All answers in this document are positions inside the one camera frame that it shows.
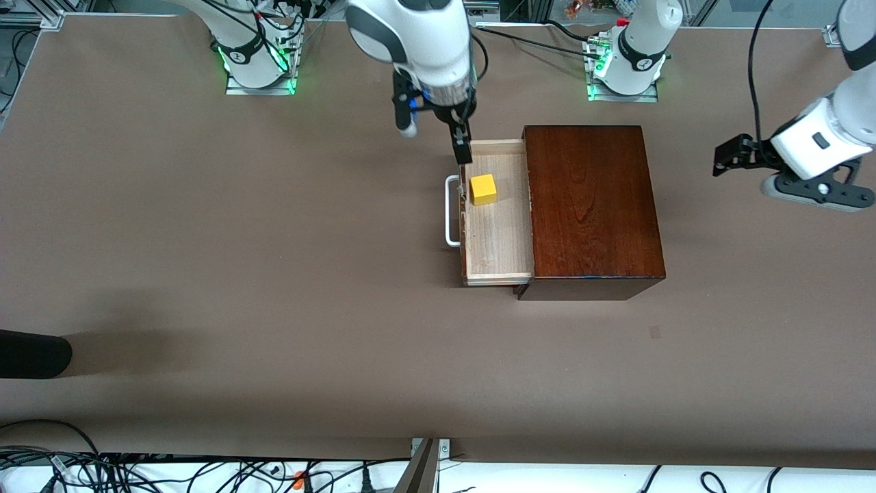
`yellow block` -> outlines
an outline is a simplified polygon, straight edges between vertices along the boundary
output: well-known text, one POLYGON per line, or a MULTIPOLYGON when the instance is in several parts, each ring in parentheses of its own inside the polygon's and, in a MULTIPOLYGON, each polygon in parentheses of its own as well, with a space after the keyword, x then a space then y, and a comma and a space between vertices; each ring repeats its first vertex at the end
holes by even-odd
POLYGON ((492 175, 478 175, 469 178, 471 188, 471 203, 474 205, 492 204, 496 202, 496 182, 492 175))

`black cylindrical object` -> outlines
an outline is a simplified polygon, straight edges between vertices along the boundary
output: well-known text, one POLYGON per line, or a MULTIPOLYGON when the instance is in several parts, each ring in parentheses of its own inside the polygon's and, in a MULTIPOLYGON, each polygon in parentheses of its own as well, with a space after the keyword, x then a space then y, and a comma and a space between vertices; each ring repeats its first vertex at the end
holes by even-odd
POLYGON ((62 337, 0 330, 0 378, 54 378, 72 358, 62 337))

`brown table surface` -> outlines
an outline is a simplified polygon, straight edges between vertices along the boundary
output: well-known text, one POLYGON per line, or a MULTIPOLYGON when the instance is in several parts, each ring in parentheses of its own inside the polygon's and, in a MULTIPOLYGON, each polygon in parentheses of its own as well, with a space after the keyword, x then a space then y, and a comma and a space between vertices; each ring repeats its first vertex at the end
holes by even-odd
MULTIPOLYGON (((377 457, 434 435, 475 460, 872 465, 876 211, 710 175, 753 128, 750 34, 680 31, 659 104, 589 103, 576 57, 480 34, 474 136, 642 125, 660 219, 665 282, 526 303, 461 287, 446 127, 402 139, 391 69, 343 24, 278 98, 225 96, 197 18, 67 18, 0 134, 0 319, 74 334, 74 373, 101 373, 0 382, 0 417, 107 451, 377 457)), ((818 31, 764 31, 765 128, 848 74, 818 31)), ((4 441, 82 448, 25 434, 4 441)))

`wooden cabinet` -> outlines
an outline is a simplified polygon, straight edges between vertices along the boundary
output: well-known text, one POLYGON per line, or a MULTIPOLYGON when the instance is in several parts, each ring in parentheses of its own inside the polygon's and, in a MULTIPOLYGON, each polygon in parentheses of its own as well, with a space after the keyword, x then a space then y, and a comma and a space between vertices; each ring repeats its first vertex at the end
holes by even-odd
POLYGON ((467 286, 515 286, 521 300, 626 300, 666 277, 637 126, 528 126, 472 142, 461 173, 467 286), (474 206, 468 177, 491 173, 498 201, 474 206))

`drawer handle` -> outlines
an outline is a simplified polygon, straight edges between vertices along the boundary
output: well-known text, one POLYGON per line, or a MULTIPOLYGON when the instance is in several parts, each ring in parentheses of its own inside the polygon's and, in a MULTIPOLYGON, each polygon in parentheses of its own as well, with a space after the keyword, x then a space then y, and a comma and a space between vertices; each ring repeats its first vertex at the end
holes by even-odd
POLYGON ((450 239, 450 183, 458 181, 459 175, 450 175, 444 180, 444 241, 453 248, 459 248, 460 243, 450 239))

